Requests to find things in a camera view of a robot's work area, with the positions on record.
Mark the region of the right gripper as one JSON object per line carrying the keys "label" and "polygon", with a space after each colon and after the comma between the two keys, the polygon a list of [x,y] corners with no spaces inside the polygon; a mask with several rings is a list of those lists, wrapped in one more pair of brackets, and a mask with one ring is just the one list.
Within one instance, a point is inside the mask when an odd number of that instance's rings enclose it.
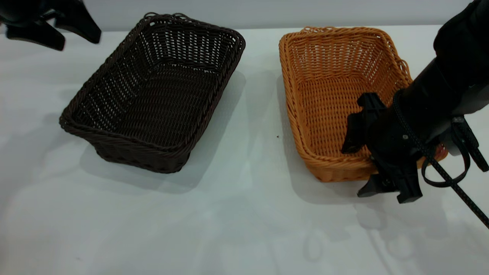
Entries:
{"label": "right gripper", "polygon": [[379,173],[358,190],[359,198],[397,192],[398,203],[406,204],[423,196],[417,168],[422,153],[414,139],[427,143],[427,97],[394,100],[386,107],[376,93],[363,93],[356,102],[361,110],[347,117],[341,153],[355,154],[367,145],[379,165]]}

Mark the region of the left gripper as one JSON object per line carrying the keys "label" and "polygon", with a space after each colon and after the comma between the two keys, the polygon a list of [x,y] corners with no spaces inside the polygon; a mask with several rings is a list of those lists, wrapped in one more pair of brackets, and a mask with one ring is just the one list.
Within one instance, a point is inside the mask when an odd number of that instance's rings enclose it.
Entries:
{"label": "left gripper", "polygon": [[57,51],[64,49],[65,37],[47,23],[54,15],[55,27],[99,44],[101,29],[83,0],[1,0],[0,21],[6,37],[31,42]]}

